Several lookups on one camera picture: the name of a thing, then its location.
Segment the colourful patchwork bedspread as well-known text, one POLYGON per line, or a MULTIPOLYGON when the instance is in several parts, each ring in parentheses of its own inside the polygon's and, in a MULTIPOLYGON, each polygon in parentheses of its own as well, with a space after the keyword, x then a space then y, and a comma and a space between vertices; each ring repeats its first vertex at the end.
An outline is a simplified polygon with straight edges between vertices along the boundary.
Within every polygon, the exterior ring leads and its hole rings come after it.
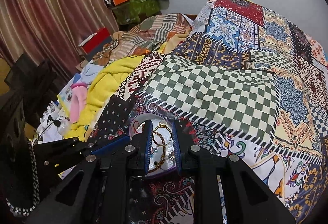
MULTIPOLYGON (((133 117, 178 120, 195 144, 236 155, 297 223, 327 223, 327 56, 282 15, 248 0, 208 0, 190 35, 162 47, 143 85, 130 75, 94 134, 129 134, 133 117)), ((133 177, 128 223, 192 223, 195 179, 133 177)))

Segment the striped maroon curtain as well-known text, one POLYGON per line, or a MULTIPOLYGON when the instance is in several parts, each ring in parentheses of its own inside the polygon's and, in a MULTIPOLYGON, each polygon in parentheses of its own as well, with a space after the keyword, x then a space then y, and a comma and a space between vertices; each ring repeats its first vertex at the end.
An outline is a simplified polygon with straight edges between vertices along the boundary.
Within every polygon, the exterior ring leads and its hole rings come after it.
POLYGON ((69 79, 81 59, 78 44, 100 28, 118 31, 104 0, 1 0, 1 57, 9 65, 22 54, 48 59, 69 79))

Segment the light blue cloth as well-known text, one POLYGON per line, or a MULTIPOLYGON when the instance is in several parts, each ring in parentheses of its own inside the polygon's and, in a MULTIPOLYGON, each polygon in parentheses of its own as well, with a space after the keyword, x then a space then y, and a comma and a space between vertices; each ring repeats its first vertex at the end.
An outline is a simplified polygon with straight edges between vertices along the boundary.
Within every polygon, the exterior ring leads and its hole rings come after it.
POLYGON ((95 65, 93 63, 88 63, 81 71, 80 73, 80 79, 78 82, 85 83, 87 85, 90 85, 93 80, 96 78, 98 73, 104 68, 104 66, 101 65, 95 65))

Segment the pink fuzzy slipper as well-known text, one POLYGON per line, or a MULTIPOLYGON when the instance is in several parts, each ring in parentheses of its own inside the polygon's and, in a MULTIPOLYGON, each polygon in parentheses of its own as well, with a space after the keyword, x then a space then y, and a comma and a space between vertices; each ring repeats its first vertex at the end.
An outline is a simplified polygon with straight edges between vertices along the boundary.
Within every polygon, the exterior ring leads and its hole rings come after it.
POLYGON ((86 106, 87 84, 74 83, 71 85, 72 99, 69 111, 69 119, 71 123, 78 122, 81 111, 86 106))

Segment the green patterned storage box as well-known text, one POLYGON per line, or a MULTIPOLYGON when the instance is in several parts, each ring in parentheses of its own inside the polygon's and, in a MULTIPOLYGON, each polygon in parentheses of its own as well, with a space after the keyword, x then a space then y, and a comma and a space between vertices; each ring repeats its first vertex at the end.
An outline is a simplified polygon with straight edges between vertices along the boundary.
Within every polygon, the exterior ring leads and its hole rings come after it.
POLYGON ((140 23, 161 11, 157 0, 129 0, 112 8, 119 25, 140 23))

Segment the red and white box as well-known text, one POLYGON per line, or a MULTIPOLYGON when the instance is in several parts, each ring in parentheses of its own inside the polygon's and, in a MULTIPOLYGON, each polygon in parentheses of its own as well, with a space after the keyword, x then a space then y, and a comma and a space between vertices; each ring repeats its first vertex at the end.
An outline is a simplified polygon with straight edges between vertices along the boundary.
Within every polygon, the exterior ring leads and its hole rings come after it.
POLYGON ((110 38, 110 33, 106 27, 100 28, 95 33, 88 36, 82 43, 78 45, 78 49, 85 54, 90 54, 102 42, 110 38))

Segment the yellow blanket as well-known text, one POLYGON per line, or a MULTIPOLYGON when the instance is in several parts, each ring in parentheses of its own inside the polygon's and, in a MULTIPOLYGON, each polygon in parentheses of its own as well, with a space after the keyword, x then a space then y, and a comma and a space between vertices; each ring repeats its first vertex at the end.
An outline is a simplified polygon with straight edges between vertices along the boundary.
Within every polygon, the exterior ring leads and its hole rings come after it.
POLYGON ((86 140, 88 126, 94 121, 97 113, 143 58, 143 55, 124 57, 107 65, 98 73, 88 89, 86 106, 81 111, 78 121, 73 123, 64 135, 65 139, 77 137, 80 141, 86 140))

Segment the striped brown patterned sheet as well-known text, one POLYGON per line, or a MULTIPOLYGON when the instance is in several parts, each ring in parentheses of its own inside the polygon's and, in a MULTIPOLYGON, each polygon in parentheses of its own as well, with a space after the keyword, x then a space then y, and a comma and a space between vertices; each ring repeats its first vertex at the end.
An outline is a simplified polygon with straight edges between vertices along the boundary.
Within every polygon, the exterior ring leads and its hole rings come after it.
POLYGON ((180 13, 151 16, 129 31, 118 31, 105 39, 92 56, 92 63, 106 66, 124 57, 159 50, 174 35, 188 35, 191 28, 192 21, 180 13))

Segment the black clip microphone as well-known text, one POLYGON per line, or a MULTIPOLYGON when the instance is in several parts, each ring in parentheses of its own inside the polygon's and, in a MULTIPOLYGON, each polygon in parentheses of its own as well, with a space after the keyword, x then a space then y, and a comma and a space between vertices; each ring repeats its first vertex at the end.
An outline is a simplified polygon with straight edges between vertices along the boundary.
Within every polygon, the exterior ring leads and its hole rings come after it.
POLYGON ((53 124, 56 127, 60 127, 61 126, 61 121, 54 119, 51 115, 48 116, 47 118, 47 124, 53 124))

